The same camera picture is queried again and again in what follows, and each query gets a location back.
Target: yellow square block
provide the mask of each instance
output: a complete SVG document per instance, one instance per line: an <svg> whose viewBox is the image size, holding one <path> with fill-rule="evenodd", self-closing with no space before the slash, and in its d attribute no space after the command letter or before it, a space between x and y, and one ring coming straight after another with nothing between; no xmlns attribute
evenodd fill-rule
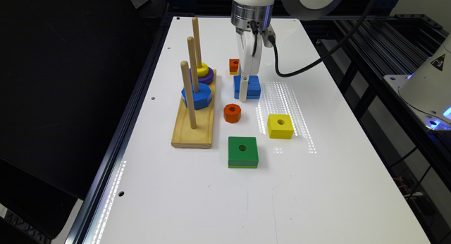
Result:
<svg viewBox="0 0 451 244"><path fill-rule="evenodd" d="M291 139L293 132L291 118L287 114L270 114L268 117L269 138Z"/></svg>

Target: orange cube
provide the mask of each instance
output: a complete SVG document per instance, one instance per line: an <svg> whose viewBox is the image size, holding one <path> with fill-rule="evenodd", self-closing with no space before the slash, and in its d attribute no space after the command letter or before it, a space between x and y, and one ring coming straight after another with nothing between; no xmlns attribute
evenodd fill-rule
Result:
<svg viewBox="0 0 451 244"><path fill-rule="evenodd" d="M239 59L229 59L229 71L231 75L238 75L238 65L240 65Z"/></svg>

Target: yellow ring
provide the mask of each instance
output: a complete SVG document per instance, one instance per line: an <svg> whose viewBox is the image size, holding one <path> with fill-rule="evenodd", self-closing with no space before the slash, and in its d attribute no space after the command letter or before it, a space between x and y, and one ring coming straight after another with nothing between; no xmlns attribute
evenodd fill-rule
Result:
<svg viewBox="0 0 451 244"><path fill-rule="evenodd" d="M209 74L209 67L202 63L202 68L197 68L197 77L203 78L204 76Z"/></svg>

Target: white tabletop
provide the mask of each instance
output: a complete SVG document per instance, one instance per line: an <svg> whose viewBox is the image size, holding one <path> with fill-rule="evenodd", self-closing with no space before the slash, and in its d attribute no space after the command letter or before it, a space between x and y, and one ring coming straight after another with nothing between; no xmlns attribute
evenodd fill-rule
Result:
<svg viewBox="0 0 451 244"><path fill-rule="evenodd" d="M271 24L282 72L319 57L298 20ZM192 36L191 18L174 19L93 243L429 243L323 64L279 78L264 48L262 98L242 103L228 74L230 19L199 26L202 61L217 70L213 147L171 147ZM223 118L232 103L234 124ZM267 115L283 112L295 135L269 139ZM257 169L228 168L229 136L257 138Z"/></svg>

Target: blue light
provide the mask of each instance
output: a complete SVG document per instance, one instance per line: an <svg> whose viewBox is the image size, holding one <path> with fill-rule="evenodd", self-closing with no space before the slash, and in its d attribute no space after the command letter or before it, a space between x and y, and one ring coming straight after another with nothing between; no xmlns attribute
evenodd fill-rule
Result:
<svg viewBox="0 0 451 244"><path fill-rule="evenodd" d="M265 29L267 26L268 19L269 19L269 6L266 7L265 23L263 24L263 28L265 28Z"/></svg>
<svg viewBox="0 0 451 244"><path fill-rule="evenodd" d="M446 118L451 118L451 107L443 113L443 116Z"/></svg>
<svg viewBox="0 0 451 244"><path fill-rule="evenodd" d="M437 121L435 125L433 125L433 124L431 123L431 128L432 128L432 129L437 128L438 124L440 124L440 121Z"/></svg>

